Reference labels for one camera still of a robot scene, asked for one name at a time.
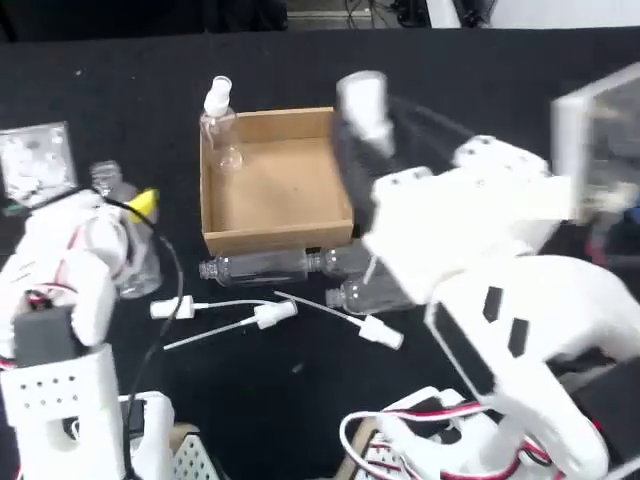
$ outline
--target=black cable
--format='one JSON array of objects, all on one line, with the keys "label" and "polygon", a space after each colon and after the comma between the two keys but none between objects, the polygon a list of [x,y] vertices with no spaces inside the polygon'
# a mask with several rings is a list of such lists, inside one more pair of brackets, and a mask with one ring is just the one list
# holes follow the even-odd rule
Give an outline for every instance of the black cable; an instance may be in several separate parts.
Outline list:
[{"label": "black cable", "polygon": [[404,100],[402,98],[399,98],[393,95],[390,95],[389,98],[392,102],[396,103],[400,107],[406,110],[413,110],[416,113],[419,113],[420,115],[433,120],[434,122],[440,124],[441,126],[459,133],[460,135],[466,137],[467,140],[470,139],[471,137],[476,136],[476,133],[473,130],[465,127],[464,125],[456,122],[455,120],[450,119],[446,115],[442,115],[441,113],[431,110],[428,107],[425,107],[423,105],[418,105],[416,103],[410,102],[408,100]]},{"label": "black cable", "polygon": [[379,18],[380,20],[382,20],[382,23],[384,23],[384,24],[385,24],[385,26],[386,26],[387,28],[391,28],[391,25],[389,25],[389,22],[387,22],[387,19],[386,19],[386,18],[384,18],[384,15],[382,15],[382,14],[378,11],[378,8],[376,7],[376,5],[380,5],[380,4],[379,4],[379,3],[377,3],[377,2],[372,2],[372,4],[373,4],[373,6],[371,7],[371,8],[372,8],[372,10],[371,10],[372,20],[373,20],[373,14],[375,13],[376,15],[378,15],[378,18]]},{"label": "black cable", "polygon": [[527,450],[526,448],[523,450],[523,452],[527,457],[529,457],[532,462],[537,463],[541,467],[550,467],[551,465],[553,465],[553,462],[551,462],[551,460],[543,460],[541,458],[538,458],[536,454],[534,454],[530,450]]},{"label": "black cable", "polygon": [[9,14],[2,4],[2,0],[0,0],[0,27],[4,30],[7,35],[7,40],[11,43],[16,42],[18,40],[18,35],[16,34],[16,29],[13,26],[13,22],[11,18],[9,18]]},{"label": "black cable", "polygon": [[171,315],[167,317],[167,319],[162,324],[162,327],[160,327],[160,332],[158,333],[158,336],[156,337],[154,342],[151,344],[151,346],[145,353],[144,358],[142,359],[142,362],[138,366],[138,370],[133,379],[133,383],[131,384],[131,392],[129,393],[129,398],[127,400],[128,401],[127,414],[124,418],[123,429],[122,429],[122,456],[124,460],[124,469],[125,469],[124,480],[141,480],[140,477],[136,475],[135,470],[133,469],[133,463],[131,460],[131,438],[129,437],[129,425],[131,424],[131,412],[132,412],[131,407],[133,405],[133,402],[135,401],[136,393],[140,386],[140,382],[142,381],[142,377],[144,376],[144,372],[147,366],[149,365],[151,359],[155,355],[155,353],[162,346],[162,339],[169,331],[169,328],[171,327],[171,324],[175,320],[178,314],[178,310],[182,305],[182,300],[184,299],[184,271],[182,270],[182,265],[180,264],[180,260],[178,259],[178,254],[176,253],[175,248],[173,248],[173,245],[171,244],[171,242],[162,233],[159,232],[158,228],[151,220],[149,220],[145,215],[140,213],[138,210],[136,210],[132,206],[127,205],[126,203],[121,203],[121,202],[118,202],[117,200],[113,200],[112,198],[108,198],[108,197],[102,197],[102,199],[104,200],[105,203],[109,205],[113,205],[115,207],[126,210],[130,213],[133,213],[136,217],[140,219],[140,221],[142,221],[142,223],[144,223],[147,227],[149,227],[149,229],[151,229],[153,236],[156,237],[160,241],[160,243],[162,243],[164,247],[171,254],[173,263],[176,268],[176,276],[178,277],[178,292],[177,292],[178,303],[176,303],[176,306],[171,312]]},{"label": "black cable", "polygon": [[373,16],[375,12],[375,7],[373,6],[373,0],[369,0],[369,15],[371,15],[371,28],[373,30],[376,29],[376,21],[375,21],[375,17]]},{"label": "black cable", "polygon": [[353,19],[353,12],[355,12],[356,9],[360,6],[360,4],[362,3],[362,0],[358,0],[351,8],[349,8],[348,2],[349,0],[344,0],[344,8],[347,11],[347,25],[349,26],[349,28],[354,28],[356,30],[359,30],[358,25]]}]

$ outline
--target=transparent plastic case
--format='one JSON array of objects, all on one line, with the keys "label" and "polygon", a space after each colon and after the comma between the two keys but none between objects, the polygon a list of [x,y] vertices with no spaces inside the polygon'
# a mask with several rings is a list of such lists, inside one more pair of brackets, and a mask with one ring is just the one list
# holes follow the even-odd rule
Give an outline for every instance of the transparent plastic case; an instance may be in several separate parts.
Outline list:
[{"label": "transparent plastic case", "polygon": [[640,185],[640,63],[554,102],[554,169],[574,216],[634,206]]},{"label": "transparent plastic case", "polygon": [[77,186],[65,123],[0,131],[5,195],[29,208]]}]

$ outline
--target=white wire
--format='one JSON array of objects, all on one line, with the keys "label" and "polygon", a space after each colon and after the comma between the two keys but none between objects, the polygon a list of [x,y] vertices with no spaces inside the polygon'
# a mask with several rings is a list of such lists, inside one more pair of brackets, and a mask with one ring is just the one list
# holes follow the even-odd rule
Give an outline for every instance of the white wire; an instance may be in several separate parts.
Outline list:
[{"label": "white wire", "polygon": [[609,472],[604,480],[620,480],[640,469],[640,456]]},{"label": "white wire", "polygon": [[258,321],[255,317],[250,317],[245,320],[241,320],[236,323],[232,323],[231,325],[225,325],[224,327],[216,328],[215,330],[210,330],[205,333],[201,333],[199,335],[194,335],[193,337],[188,337],[183,340],[178,340],[177,342],[170,343],[165,345],[163,348],[164,351],[173,350],[174,348],[181,347],[182,345],[187,345],[192,342],[197,342],[198,340],[202,340],[203,338],[212,337],[214,335],[218,335],[219,333],[228,332],[229,330],[233,330],[235,328],[244,327],[246,325],[251,325]]},{"label": "white wire", "polygon": [[74,440],[80,440],[80,422],[78,420],[74,420],[71,424],[71,435],[73,435]]},{"label": "white wire", "polygon": [[340,443],[342,444],[342,448],[347,453],[349,458],[353,460],[358,467],[362,468],[365,472],[368,472],[371,475],[379,477],[383,480],[395,480],[394,477],[387,474],[383,470],[376,468],[372,465],[369,465],[367,461],[356,452],[349,440],[347,439],[347,425],[351,423],[353,420],[365,419],[365,418],[380,418],[384,416],[393,416],[397,418],[405,418],[407,420],[414,420],[416,422],[441,422],[444,420],[451,420],[457,417],[462,417],[466,415],[473,415],[475,413],[483,412],[487,410],[487,407],[482,405],[473,406],[469,408],[460,408],[455,409],[452,412],[442,412],[441,414],[434,414],[428,417],[417,417],[415,415],[407,414],[404,412],[355,412],[350,413],[346,417],[342,419],[340,422],[340,428],[338,431],[338,435],[340,437]]},{"label": "white wire", "polygon": [[342,448],[346,452],[347,456],[351,460],[353,460],[353,462],[358,466],[358,468],[361,468],[365,472],[371,475],[374,475],[375,477],[380,478],[382,480],[396,480],[393,476],[389,475],[384,470],[374,467],[373,465],[370,465],[369,463],[367,463],[367,461],[363,459],[360,456],[360,454],[354,450],[354,448],[351,446],[351,443],[347,439],[347,425],[349,425],[349,423],[351,423],[353,420],[370,418],[376,415],[379,415],[379,413],[378,412],[355,412],[355,413],[350,413],[349,415],[344,417],[340,422],[340,427],[339,427],[340,429],[338,431],[338,435],[340,437],[340,443],[342,444]]},{"label": "white wire", "polygon": [[344,318],[347,322],[351,322],[360,328],[362,328],[362,326],[364,325],[364,320],[360,320],[359,318],[352,317],[351,315],[347,315],[346,313],[338,312],[333,308],[325,307],[324,305],[320,305],[319,303],[312,302],[311,300],[307,300],[301,297],[296,297],[295,295],[279,292],[277,290],[274,290],[273,293],[275,295],[278,295],[279,297],[284,297],[284,298],[288,298],[289,300],[294,300],[296,302],[304,303],[305,305],[309,305],[310,307],[317,308],[324,312],[330,313],[332,315],[335,315],[336,317]]},{"label": "white wire", "polygon": [[371,276],[376,269],[376,265],[378,265],[378,257],[376,255],[373,255],[371,257],[371,260],[369,260],[367,271],[364,272],[364,277],[362,277],[362,283],[364,283],[365,285],[367,285],[369,283],[369,280],[371,280]]},{"label": "white wire", "polygon": [[206,308],[231,307],[233,305],[273,305],[274,303],[268,300],[230,300],[228,302],[194,303],[193,308],[202,310]]}]

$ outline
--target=bottle cap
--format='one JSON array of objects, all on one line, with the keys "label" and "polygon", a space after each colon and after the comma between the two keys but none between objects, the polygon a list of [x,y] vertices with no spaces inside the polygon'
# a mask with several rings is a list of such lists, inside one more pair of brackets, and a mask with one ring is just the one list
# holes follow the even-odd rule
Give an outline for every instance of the bottle cap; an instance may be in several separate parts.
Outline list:
[{"label": "bottle cap", "polygon": [[204,111],[211,117],[220,117],[229,109],[229,95],[231,80],[228,77],[217,76],[211,83],[211,90],[204,100]]},{"label": "bottle cap", "polygon": [[360,138],[383,155],[393,155],[393,127],[387,118],[387,77],[376,71],[356,72],[340,80],[337,90],[342,115]]}]

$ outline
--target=bottle neck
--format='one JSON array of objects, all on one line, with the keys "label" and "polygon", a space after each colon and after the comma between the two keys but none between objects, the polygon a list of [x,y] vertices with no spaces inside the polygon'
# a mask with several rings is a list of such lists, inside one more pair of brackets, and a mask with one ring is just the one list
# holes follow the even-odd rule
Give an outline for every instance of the bottle neck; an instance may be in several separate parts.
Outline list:
[{"label": "bottle neck", "polygon": [[307,255],[307,271],[319,272],[322,270],[322,254],[310,253]]},{"label": "bottle neck", "polygon": [[218,273],[218,263],[215,260],[200,262],[200,278],[203,280],[217,280]]},{"label": "bottle neck", "polygon": [[91,178],[93,187],[98,190],[101,195],[109,195],[122,183],[120,165],[113,160],[95,163],[91,167]]},{"label": "bottle neck", "polygon": [[344,307],[344,292],[341,288],[333,288],[325,292],[325,301],[328,307]]}]

